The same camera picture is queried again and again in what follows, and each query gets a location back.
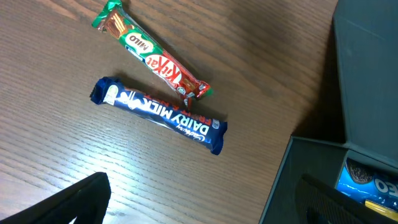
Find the blue Dairy Milk chocolate bar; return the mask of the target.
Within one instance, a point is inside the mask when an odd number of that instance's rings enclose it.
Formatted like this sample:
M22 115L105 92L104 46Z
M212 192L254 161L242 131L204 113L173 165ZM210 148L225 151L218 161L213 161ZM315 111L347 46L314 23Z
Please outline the blue Dairy Milk chocolate bar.
M97 105L109 104L175 131L205 146L214 155L222 151L223 136L228 128L226 121L193 114L138 90L128 89L115 77L99 79L90 98Z

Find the blue Oreo cookie pack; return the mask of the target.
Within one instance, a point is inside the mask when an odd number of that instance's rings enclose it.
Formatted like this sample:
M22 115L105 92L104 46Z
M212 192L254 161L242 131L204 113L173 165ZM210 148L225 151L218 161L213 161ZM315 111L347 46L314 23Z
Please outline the blue Oreo cookie pack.
M397 176L347 159L336 189L359 203L369 200L397 212Z

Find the yellow Hacks candy bag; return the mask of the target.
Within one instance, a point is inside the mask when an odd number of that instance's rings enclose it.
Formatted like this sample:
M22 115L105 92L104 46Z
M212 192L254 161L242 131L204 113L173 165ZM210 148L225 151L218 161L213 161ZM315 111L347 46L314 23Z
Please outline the yellow Hacks candy bag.
M365 200L365 206L381 215L384 215L385 217L390 218L391 220L394 220L396 222L398 221L398 213L390 208L387 208L370 200Z

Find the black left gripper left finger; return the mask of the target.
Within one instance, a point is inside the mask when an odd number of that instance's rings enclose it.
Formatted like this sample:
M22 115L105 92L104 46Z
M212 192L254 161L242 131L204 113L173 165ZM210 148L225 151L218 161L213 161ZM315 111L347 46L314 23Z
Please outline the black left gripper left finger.
M111 197L105 172L96 172L49 198L1 220L1 224L102 224Z

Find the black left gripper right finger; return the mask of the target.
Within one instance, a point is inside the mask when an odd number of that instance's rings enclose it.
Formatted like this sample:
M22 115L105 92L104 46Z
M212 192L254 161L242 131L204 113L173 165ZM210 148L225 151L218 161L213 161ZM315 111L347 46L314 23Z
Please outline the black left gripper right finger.
M396 223L308 174L296 185L295 207L300 223Z

